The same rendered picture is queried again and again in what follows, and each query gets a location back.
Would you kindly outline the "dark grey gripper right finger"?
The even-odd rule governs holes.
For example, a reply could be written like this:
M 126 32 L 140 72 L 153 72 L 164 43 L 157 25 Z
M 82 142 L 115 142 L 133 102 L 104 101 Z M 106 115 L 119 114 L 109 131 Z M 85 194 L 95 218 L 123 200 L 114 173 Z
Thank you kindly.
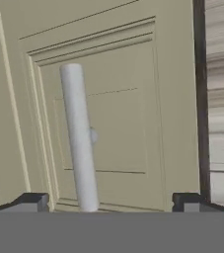
M 198 193 L 173 193 L 172 212 L 224 211 L 224 206 L 205 200 Z

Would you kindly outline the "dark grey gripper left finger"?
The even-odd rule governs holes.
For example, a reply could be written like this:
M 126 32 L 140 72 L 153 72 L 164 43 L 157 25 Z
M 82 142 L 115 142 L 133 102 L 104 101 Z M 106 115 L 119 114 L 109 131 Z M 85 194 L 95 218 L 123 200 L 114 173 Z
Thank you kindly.
M 13 202 L 0 205 L 0 212 L 49 211 L 48 193 L 23 193 Z

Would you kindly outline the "beige panelled cupboard door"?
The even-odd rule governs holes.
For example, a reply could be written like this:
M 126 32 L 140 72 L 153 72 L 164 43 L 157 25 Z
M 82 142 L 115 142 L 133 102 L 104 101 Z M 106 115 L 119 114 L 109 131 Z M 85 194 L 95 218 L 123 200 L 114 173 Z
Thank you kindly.
M 0 0 L 30 191 L 77 207 L 59 69 L 82 66 L 105 211 L 168 211 L 199 188 L 192 0 Z

